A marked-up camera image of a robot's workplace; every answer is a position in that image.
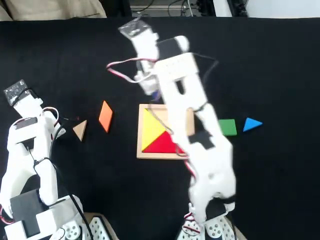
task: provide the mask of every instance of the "tangram puzzle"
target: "tangram puzzle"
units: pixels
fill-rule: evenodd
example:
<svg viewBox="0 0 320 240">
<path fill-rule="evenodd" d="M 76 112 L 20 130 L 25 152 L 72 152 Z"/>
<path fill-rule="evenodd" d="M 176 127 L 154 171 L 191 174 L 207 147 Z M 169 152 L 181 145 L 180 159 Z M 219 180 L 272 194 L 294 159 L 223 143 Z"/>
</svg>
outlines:
<svg viewBox="0 0 320 240">
<path fill-rule="evenodd" d="M 195 133 L 193 111 L 188 110 L 185 117 L 186 133 L 188 136 L 193 135 Z M 177 149 L 179 153 L 183 153 L 183 151 L 172 142 L 170 133 L 157 118 L 169 128 L 171 127 L 164 104 L 139 105 L 136 157 L 139 159 L 184 159 L 177 155 Z"/>
</svg>

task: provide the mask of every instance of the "tan triangle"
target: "tan triangle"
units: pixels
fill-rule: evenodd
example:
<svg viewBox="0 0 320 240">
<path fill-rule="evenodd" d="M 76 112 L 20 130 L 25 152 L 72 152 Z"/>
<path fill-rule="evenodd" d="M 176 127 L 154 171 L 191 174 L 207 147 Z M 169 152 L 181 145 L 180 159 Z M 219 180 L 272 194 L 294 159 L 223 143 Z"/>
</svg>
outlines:
<svg viewBox="0 0 320 240">
<path fill-rule="evenodd" d="M 87 120 L 84 120 L 82 123 L 80 123 L 79 125 L 73 128 L 73 131 L 75 132 L 75 134 L 77 135 L 77 137 L 80 139 L 81 142 L 85 134 L 86 126 L 87 126 Z"/>
</svg>

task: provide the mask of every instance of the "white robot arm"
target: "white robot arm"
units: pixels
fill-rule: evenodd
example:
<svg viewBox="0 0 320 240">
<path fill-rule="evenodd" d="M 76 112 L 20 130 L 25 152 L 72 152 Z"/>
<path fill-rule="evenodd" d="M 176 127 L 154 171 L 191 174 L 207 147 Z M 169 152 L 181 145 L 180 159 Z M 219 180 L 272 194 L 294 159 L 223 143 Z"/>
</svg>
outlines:
<svg viewBox="0 0 320 240">
<path fill-rule="evenodd" d="M 235 208 L 236 178 L 232 166 L 232 145 L 223 136 L 214 108 L 208 103 L 194 54 L 188 52 L 189 42 L 184 36 L 158 41 L 158 35 L 139 18 L 119 30 L 131 40 L 137 59 L 152 60 L 140 61 L 140 69 L 134 79 L 147 95 L 161 92 L 168 111 L 172 141 L 187 153 L 186 164 L 192 173 L 190 214 L 185 218 L 187 222 L 195 220 L 202 230 L 199 233 L 204 233 L 206 208 L 211 200 L 222 199 L 224 202 L 225 211 L 220 213 L 221 216 Z M 178 83 L 183 86 L 183 92 L 180 92 Z M 189 108 L 205 129 L 190 137 L 185 128 Z"/>
<path fill-rule="evenodd" d="M 25 89 L 21 80 L 4 91 L 10 105 L 22 116 L 9 128 L 9 156 L 0 191 L 1 209 L 14 218 L 5 227 L 7 239 L 39 240 L 53 234 L 52 240 L 75 240 L 80 236 L 86 240 L 88 231 L 73 201 L 69 196 L 58 199 L 56 170 L 49 159 L 57 130 L 57 137 L 66 132 L 58 123 L 59 113 L 53 107 L 42 108 L 42 100 Z M 39 190 L 21 194 L 27 180 L 36 174 Z M 80 200 L 73 197 L 82 211 Z"/>
</svg>

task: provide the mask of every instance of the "table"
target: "table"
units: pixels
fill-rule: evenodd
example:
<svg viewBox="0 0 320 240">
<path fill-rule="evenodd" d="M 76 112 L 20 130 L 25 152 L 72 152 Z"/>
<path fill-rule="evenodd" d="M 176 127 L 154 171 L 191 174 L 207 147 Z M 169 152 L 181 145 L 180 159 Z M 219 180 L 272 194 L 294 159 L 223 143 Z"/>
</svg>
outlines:
<svg viewBox="0 0 320 240">
<path fill-rule="evenodd" d="M 117 30 L 129 20 L 0 22 L 0 87 L 24 79 L 44 106 L 88 120 L 83 143 L 70 126 L 52 156 L 84 211 L 104 214 L 122 240 L 169 240 L 188 212 L 190 175 L 178 160 L 136 159 L 139 104 L 150 98 L 105 70 L 109 62 L 135 56 Z M 185 35 L 192 52 L 219 60 L 205 91 L 220 119 L 236 120 L 238 135 L 229 139 L 237 227 L 248 239 L 317 239 L 320 19 L 145 21 L 161 39 Z M 197 62 L 203 75 L 211 62 Z M 133 63 L 118 69 L 136 71 Z M 103 100 L 114 110 L 108 134 L 98 122 Z M 3 176 L 8 129 L 19 116 L 4 95 L 0 109 Z M 263 126 L 243 133 L 246 117 Z"/>
</svg>

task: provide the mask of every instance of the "yellow triangle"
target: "yellow triangle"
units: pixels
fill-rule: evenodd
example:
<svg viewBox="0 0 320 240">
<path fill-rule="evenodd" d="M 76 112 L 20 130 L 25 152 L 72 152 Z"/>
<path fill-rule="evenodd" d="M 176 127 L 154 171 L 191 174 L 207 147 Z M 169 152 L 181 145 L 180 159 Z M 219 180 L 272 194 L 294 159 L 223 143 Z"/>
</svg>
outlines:
<svg viewBox="0 0 320 240">
<path fill-rule="evenodd" d="M 80 123 L 79 125 L 73 128 L 73 131 L 75 132 L 75 134 L 77 135 L 77 137 L 80 139 L 81 142 L 85 134 L 86 126 L 87 126 L 87 120 L 83 121 L 82 123 Z"/>
<path fill-rule="evenodd" d="M 144 109 L 141 150 L 143 151 L 165 131 L 165 127 L 147 109 Z"/>
</svg>

